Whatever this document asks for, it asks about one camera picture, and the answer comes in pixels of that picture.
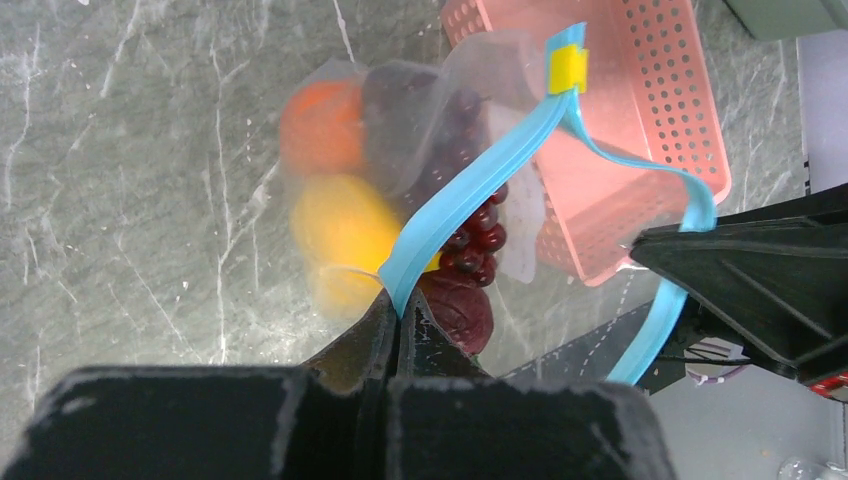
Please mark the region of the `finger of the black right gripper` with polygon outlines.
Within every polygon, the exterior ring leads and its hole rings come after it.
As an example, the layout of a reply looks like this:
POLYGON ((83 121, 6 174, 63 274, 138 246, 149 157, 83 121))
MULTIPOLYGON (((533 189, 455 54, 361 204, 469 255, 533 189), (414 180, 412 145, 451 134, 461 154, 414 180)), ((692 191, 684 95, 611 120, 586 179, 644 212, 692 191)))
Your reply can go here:
POLYGON ((641 233, 631 257, 684 291, 683 322, 804 386, 847 383, 847 187, 641 233))

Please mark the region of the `yellow mango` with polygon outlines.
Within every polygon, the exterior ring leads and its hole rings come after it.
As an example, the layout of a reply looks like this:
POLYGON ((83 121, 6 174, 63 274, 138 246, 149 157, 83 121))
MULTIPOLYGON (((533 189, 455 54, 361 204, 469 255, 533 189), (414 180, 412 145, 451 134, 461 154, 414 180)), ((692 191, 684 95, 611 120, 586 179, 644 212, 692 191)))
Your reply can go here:
POLYGON ((383 290, 378 269, 402 229, 388 203, 358 176, 312 176, 290 209, 289 227, 317 311, 333 320, 361 316, 383 290))

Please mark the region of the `dark red round fruit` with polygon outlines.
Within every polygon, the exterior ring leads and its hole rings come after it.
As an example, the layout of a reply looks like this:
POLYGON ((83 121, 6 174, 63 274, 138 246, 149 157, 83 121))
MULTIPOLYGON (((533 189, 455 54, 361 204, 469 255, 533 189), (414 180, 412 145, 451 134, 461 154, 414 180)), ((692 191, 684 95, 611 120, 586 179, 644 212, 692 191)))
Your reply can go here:
POLYGON ((448 270, 424 273, 417 287, 437 325, 469 355, 480 354, 494 331, 487 294, 470 277, 448 270))

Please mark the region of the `orange fruit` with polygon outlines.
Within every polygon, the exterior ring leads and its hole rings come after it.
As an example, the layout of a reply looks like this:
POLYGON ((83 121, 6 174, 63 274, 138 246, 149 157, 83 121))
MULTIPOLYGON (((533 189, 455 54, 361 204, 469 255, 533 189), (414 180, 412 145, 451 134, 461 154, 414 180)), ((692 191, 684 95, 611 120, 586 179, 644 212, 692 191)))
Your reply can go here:
POLYGON ((317 81, 299 88, 281 112, 280 154, 300 176, 365 168, 362 89, 357 79, 317 81))

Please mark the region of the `clear zip top bag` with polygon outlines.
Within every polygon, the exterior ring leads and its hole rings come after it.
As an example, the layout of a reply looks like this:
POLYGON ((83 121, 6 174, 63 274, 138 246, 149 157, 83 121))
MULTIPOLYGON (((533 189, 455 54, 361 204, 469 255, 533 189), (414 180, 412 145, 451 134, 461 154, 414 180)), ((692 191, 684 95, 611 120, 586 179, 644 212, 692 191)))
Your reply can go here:
POLYGON ((546 320, 577 377, 635 383, 682 288, 637 235, 706 232, 729 185, 678 34, 591 58, 584 23, 534 37, 466 29, 439 65, 331 59, 279 124, 292 243, 312 310, 348 322, 421 292, 470 355, 498 323, 546 320))

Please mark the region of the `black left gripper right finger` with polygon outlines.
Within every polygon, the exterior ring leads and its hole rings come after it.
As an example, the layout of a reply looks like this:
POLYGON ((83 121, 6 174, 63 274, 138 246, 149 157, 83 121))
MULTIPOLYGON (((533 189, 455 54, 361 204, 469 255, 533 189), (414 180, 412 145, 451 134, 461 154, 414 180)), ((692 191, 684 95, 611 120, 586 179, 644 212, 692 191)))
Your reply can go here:
POLYGON ((414 289, 397 321, 394 382, 434 378, 491 379, 435 321, 419 289, 414 289))

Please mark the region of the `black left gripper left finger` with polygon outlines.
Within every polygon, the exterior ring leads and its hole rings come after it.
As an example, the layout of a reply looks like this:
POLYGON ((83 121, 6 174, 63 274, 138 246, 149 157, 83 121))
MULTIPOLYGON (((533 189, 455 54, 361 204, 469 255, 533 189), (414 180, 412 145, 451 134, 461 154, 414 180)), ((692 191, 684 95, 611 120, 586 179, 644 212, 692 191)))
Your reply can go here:
POLYGON ((359 390, 372 373, 382 378, 392 359, 399 319, 381 291, 362 317, 302 363, 321 385, 337 394, 359 390))

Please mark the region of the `dark purple grape bunch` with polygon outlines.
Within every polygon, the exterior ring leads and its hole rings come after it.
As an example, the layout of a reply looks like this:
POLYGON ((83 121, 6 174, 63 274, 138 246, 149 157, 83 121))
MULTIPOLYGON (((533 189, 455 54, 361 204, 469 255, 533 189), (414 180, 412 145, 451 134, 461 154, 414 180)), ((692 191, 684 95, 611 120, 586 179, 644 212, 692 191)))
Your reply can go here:
POLYGON ((491 144, 488 98, 434 68, 401 61, 370 70, 361 89, 367 180, 401 223, 439 229, 440 270, 489 286, 507 239, 498 207, 508 188, 486 189, 468 170, 491 144))

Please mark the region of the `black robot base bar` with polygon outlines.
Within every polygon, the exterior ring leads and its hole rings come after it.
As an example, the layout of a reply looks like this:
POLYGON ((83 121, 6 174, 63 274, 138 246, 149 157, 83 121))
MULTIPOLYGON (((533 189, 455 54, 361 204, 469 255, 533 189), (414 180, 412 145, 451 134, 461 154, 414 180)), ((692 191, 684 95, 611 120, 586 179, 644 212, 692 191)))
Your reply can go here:
MULTIPOLYGON (((651 303, 645 303, 570 342, 515 368, 503 378, 545 381, 605 379, 641 329, 651 303)), ((683 363, 655 360, 636 385, 655 394, 686 376, 683 363)))

